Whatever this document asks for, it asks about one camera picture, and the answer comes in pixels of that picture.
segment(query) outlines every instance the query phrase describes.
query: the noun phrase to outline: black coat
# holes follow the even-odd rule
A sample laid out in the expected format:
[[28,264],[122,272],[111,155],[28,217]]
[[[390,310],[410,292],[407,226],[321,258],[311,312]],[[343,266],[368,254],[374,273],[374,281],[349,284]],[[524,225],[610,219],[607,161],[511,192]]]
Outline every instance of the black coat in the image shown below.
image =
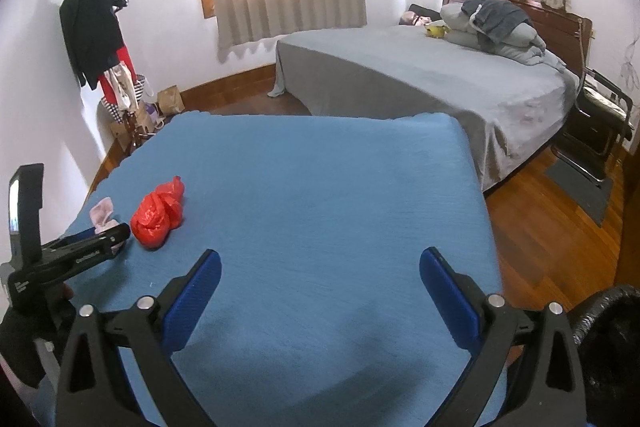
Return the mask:
[[123,47],[113,0],[64,0],[60,23],[71,67],[81,86],[95,89],[98,76],[118,64]]

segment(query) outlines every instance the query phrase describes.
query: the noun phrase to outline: gray mat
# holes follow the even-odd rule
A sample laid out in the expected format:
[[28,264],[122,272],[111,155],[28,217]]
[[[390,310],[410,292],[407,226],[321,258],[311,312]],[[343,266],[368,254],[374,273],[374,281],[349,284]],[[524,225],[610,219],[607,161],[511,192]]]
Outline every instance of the gray mat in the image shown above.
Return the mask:
[[604,214],[609,205],[609,196],[613,187],[611,178],[606,178],[598,187],[586,176],[568,163],[558,160],[545,174],[558,184],[564,192],[601,227]]

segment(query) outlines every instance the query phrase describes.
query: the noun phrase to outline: silver screw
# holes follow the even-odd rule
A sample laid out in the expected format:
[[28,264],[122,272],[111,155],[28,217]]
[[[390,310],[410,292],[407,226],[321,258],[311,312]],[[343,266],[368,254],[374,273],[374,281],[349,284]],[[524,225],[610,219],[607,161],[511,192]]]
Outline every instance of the silver screw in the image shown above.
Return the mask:
[[141,310],[148,310],[151,309],[151,306],[153,306],[155,302],[156,300],[153,297],[146,295],[138,299],[136,306]]
[[497,293],[492,293],[488,296],[487,300],[489,304],[494,308],[502,308],[504,306],[504,297],[502,295],[498,295]]
[[551,302],[549,303],[549,311],[552,312],[554,315],[559,315],[563,311],[562,305],[557,302]]
[[81,317],[89,317],[93,312],[94,307],[91,306],[91,304],[85,304],[84,306],[82,306],[82,308],[80,308],[80,311],[78,313]]

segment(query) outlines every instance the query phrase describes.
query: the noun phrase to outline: wooden headboard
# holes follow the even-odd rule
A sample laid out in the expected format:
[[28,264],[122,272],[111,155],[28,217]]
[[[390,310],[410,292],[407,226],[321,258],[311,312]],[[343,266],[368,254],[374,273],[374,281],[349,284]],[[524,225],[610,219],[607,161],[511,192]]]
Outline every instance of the wooden headboard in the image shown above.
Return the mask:
[[[443,0],[442,4],[463,2],[464,0]],[[578,17],[564,10],[556,10],[540,3],[527,0],[509,0],[522,8],[531,17],[534,27],[546,46],[558,57],[562,58],[567,67],[582,77],[582,59],[580,58],[580,41],[578,35],[582,31],[582,47],[584,61],[591,40],[593,23],[585,17]]]

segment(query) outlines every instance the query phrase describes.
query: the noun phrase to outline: wooden floor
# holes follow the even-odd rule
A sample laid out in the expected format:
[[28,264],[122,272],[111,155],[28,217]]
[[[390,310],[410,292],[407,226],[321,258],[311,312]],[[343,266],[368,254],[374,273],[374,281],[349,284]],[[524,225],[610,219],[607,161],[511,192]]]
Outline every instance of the wooden floor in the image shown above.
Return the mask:
[[[309,114],[289,93],[260,94],[217,108],[213,114]],[[486,198],[504,292],[518,307],[540,309],[555,300],[570,309],[611,286],[622,232],[622,169],[599,228],[578,205],[544,175],[554,162],[543,150]]]

